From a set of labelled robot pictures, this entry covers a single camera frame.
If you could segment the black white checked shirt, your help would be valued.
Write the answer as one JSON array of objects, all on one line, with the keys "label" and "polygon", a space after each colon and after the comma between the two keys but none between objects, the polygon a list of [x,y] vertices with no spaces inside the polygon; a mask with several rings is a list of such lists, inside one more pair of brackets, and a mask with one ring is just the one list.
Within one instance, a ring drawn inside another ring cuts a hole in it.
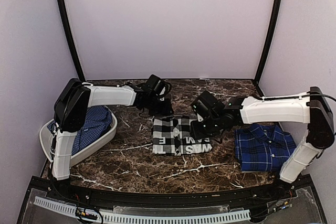
[{"label": "black white checked shirt", "polygon": [[152,120],[152,153],[156,155],[193,155],[208,153],[212,150],[208,138],[195,140],[191,137],[189,116],[166,116]]}]

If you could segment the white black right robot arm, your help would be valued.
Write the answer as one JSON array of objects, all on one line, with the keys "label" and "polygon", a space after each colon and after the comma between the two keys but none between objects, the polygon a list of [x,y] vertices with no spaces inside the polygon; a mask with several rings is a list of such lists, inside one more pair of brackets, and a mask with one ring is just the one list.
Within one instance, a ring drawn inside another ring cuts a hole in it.
[{"label": "white black right robot arm", "polygon": [[306,124],[304,137],[281,167],[280,179],[268,187],[269,197],[278,200],[287,193],[287,183],[293,183],[316,156],[333,145],[333,112],[327,102],[332,98],[319,87],[310,87],[308,92],[290,96],[233,97],[224,104],[204,91],[191,104],[197,119],[191,122],[190,135],[199,140],[220,135],[234,126],[260,122]]}]

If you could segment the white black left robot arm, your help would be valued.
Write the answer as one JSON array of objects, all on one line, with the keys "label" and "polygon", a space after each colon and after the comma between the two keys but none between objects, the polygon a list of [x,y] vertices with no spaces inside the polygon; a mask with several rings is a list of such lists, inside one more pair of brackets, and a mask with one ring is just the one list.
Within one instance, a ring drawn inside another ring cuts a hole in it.
[{"label": "white black left robot arm", "polygon": [[167,98],[172,86],[156,75],[145,83],[121,86],[95,86],[72,78],[54,105],[53,140],[50,171],[55,180],[53,191],[63,201],[74,197],[74,189],[65,181],[70,177],[72,147],[78,131],[84,126],[87,109],[99,105],[132,106],[147,109],[151,116],[172,115],[171,100]]}]

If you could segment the blue plaid folded shirt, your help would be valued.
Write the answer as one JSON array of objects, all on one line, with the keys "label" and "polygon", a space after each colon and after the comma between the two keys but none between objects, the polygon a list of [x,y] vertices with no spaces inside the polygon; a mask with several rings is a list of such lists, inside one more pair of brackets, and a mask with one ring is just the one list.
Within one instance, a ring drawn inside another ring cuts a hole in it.
[{"label": "blue plaid folded shirt", "polygon": [[277,125],[252,124],[235,130],[234,137],[242,172],[278,172],[296,148],[291,134]]}]

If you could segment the grey plastic bin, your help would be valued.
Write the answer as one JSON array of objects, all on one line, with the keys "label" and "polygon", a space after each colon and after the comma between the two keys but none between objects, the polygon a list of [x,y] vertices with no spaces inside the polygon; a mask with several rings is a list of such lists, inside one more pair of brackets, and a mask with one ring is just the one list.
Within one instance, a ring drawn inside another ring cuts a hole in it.
[{"label": "grey plastic bin", "polygon": [[77,165],[78,163],[80,163],[81,161],[83,161],[84,159],[86,159],[87,157],[89,157],[90,155],[92,155],[93,153],[101,149],[102,147],[104,147],[107,143],[109,143],[115,137],[118,121],[112,112],[111,114],[112,114],[112,119],[113,119],[113,122],[110,125],[111,129],[105,135],[103,135],[102,137],[97,139],[95,142],[90,144],[88,147],[84,148],[82,151],[78,152],[77,154],[72,155],[71,160],[70,160],[71,167]]}]

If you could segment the small-check blue shirt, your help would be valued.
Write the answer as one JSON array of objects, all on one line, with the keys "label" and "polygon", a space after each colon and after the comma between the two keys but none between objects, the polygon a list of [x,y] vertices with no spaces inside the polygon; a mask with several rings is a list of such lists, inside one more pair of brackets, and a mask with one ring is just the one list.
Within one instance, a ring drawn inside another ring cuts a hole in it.
[{"label": "small-check blue shirt", "polygon": [[83,127],[78,130],[72,147],[72,155],[77,154],[111,129],[113,122],[110,110],[105,106],[93,106],[87,109]]}]

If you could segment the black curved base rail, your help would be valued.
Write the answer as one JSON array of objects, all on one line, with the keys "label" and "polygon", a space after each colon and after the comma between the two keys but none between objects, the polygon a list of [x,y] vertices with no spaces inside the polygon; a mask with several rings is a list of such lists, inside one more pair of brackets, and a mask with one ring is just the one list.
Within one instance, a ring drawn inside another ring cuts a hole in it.
[{"label": "black curved base rail", "polygon": [[249,210],[250,220],[235,223],[326,223],[322,204],[309,175],[292,185],[274,183],[244,189],[193,194],[141,194],[99,190],[32,177],[21,206],[18,223],[88,223],[35,206],[36,196],[74,204],[76,207],[113,210],[115,206],[140,208],[225,207]]}]

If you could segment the black corner frame post right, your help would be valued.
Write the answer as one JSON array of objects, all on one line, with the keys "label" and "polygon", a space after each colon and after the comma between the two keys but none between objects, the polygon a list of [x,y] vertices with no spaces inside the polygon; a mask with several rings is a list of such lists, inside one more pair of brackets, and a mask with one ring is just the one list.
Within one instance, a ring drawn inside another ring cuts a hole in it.
[{"label": "black corner frame post right", "polygon": [[269,52],[270,52],[272,40],[273,40],[275,29],[276,29],[276,24],[277,24],[277,19],[278,19],[278,15],[279,15],[280,5],[281,5],[281,0],[274,0],[273,5],[272,5],[270,21],[269,21],[269,25],[268,25],[268,29],[267,29],[267,33],[266,33],[266,37],[265,37],[263,50],[261,52],[260,61],[259,61],[258,67],[257,67],[255,77],[254,77],[254,83],[256,85],[259,85],[259,83],[261,81],[261,78],[262,78],[262,75],[263,75],[263,72],[264,72],[264,69],[265,69],[265,66],[266,66],[266,62],[267,62],[267,59],[268,59],[268,55],[269,55]]}]

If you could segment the black corner frame post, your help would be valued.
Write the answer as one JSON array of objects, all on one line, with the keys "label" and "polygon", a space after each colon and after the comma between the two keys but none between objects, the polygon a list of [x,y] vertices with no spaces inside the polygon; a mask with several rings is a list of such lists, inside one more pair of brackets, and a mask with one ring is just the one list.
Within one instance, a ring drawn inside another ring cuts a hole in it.
[{"label": "black corner frame post", "polygon": [[270,52],[272,40],[273,40],[275,29],[276,29],[276,24],[277,24],[277,19],[278,19],[278,15],[279,15],[280,5],[281,5],[281,0],[274,0],[273,5],[272,5],[270,21],[269,21],[269,25],[268,25],[268,29],[267,29],[267,33],[266,33],[266,37],[265,37],[263,50],[261,52],[260,61],[259,61],[258,67],[257,67],[255,77],[254,77],[254,83],[256,85],[259,85],[259,83],[261,81],[261,78],[262,78],[262,75],[263,75],[263,72],[264,72],[264,69],[265,69],[265,66],[266,66],[266,62],[267,62],[267,59],[268,59],[268,55],[269,55],[269,52]]},{"label": "black corner frame post", "polygon": [[77,53],[75,40],[74,40],[72,30],[71,30],[71,27],[70,27],[70,21],[69,21],[69,17],[68,17],[68,13],[67,13],[65,0],[57,0],[57,4],[58,4],[58,9],[59,9],[60,18],[61,18],[64,33],[65,33],[66,41],[67,41],[68,48],[69,48],[69,51],[70,51],[72,63],[75,67],[76,74],[77,74],[79,80],[85,82],[86,81],[85,74],[84,74],[84,71],[82,69],[80,59],[79,59],[79,56],[78,56],[78,53]]}]

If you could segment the black corner frame post left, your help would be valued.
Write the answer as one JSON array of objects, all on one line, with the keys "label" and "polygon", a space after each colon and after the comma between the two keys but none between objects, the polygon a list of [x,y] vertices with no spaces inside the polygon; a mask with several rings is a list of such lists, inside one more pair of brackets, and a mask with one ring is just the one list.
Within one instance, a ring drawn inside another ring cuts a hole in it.
[{"label": "black corner frame post left", "polygon": [[70,51],[72,63],[75,67],[76,74],[77,74],[79,80],[85,82],[86,81],[85,74],[84,74],[84,71],[82,69],[80,59],[79,59],[79,56],[78,56],[78,53],[77,53],[75,40],[74,40],[72,30],[71,30],[71,27],[70,27],[70,21],[69,21],[69,17],[68,17],[68,13],[67,13],[65,0],[57,0],[57,4],[58,4],[58,9],[59,9],[60,18],[61,18],[64,33],[65,33],[66,41],[67,41],[68,48],[69,48],[69,51]]}]

